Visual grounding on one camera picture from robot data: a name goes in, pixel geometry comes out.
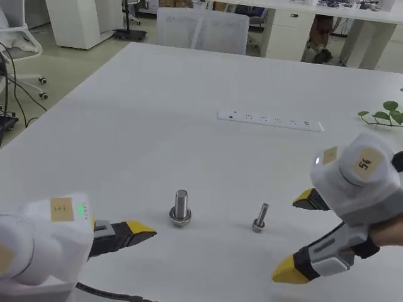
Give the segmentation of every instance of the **threaded bolt shaft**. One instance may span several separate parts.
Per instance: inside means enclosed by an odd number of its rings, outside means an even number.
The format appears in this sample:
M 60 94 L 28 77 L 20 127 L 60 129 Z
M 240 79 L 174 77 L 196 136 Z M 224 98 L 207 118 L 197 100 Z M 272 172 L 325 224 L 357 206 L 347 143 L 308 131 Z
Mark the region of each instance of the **threaded bolt shaft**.
M 188 212 L 188 192 L 179 190 L 175 197 L 175 217 L 177 219 L 185 219 Z
M 263 203 L 259 216 L 258 216 L 258 219 L 257 219 L 257 222 L 256 222 L 258 227 L 263 226 L 264 218 L 266 217 L 268 208 L 269 208 L 269 205 L 267 203 Z

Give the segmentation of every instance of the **plant leaf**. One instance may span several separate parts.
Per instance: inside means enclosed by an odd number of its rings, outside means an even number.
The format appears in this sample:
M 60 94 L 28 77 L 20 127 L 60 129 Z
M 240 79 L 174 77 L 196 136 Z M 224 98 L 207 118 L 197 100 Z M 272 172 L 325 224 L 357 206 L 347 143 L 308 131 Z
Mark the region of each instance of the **plant leaf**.
M 384 102 L 383 107 L 386 110 L 392 111 L 392 110 L 396 110 L 397 107 L 399 107 L 399 104 L 397 104 L 395 101 L 386 101 L 386 102 Z
M 374 118 L 381 118 L 383 120 L 389 120 L 389 115 L 383 111 L 378 111 L 373 115 Z
M 390 116 L 395 120 L 396 123 L 401 125 L 403 123 L 403 114 L 398 112 L 397 110 L 392 110 L 390 112 Z
M 369 111 L 360 111 L 358 114 L 358 116 L 365 116 L 369 113 Z

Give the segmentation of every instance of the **power socket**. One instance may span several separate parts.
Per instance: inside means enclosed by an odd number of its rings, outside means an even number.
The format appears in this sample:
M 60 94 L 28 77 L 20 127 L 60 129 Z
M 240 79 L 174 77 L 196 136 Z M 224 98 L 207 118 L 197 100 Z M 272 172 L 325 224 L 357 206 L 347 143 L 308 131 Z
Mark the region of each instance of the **power socket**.
M 241 123 L 250 123 L 266 126 L 275 126 L 282 128 L 299 129 L 305 131 L 322 132 L 322 125 L 318 121 L 295 120 L 292 118 L 280 118 L 261 113 L 244 113 L 236 110 L 220 110 L 217 113 L 219 120 L 239 121 Z

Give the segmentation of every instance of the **bolt head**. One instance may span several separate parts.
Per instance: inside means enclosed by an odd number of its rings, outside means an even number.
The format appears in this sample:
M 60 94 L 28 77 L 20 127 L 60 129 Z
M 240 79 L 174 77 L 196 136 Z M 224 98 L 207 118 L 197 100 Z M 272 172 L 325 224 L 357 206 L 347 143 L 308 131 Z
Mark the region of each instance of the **bolt head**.
M 255 220 L 253 221 L 253 224 L 252 224 L 252 229 L 253 229 L 256 233 L 260 233 L 260 232 L 263 231 L 264 226 L 265 226 L 264 222 L 263 222 L 263 224 L 262 224 L 261 226 L 259 226 L 259 225 L 258 225 L 258 220 L 255 219 Z
M 190 222 L 190 220 L 191 220 L 191 211 L 190 211 L 190 209 L 188 208 L 187 211 L 186 211 L 186 217 L 183 218 L 183 219 L 178 219 L 178 218 L 175 217 L 175 207 L 173 207 L 173 208 L 169 211 L 169 217 L 170 217 L 170 219 L 171 219 L 171 221 L 172 221 L 172 223 L 173 223 L 174 225 L 176 225 L 177 227 L 178 227 L 178 226 L 179 226 L 179 227 L 184 227 L 184 226 L 187 225 L 187 224 Z

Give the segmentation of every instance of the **bolt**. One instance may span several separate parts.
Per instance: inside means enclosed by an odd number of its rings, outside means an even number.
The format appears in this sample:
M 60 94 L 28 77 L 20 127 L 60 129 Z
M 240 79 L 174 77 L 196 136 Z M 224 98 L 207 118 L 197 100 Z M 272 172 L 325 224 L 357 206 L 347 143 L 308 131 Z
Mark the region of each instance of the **bolt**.
M 268 208 L 269 205 L 267 203 L 264 203 L 260 210 L 259 216 L 253 221 L 252 229 L 257 233 L 262 232 L 264 229 L 264 218 L 266 217 Z
M 175 206 L 169 212 L 174 225 L 184 227 L 190 222 L 191 211 L 188 208 L 188 192 L 179 190 L 176 192 Z

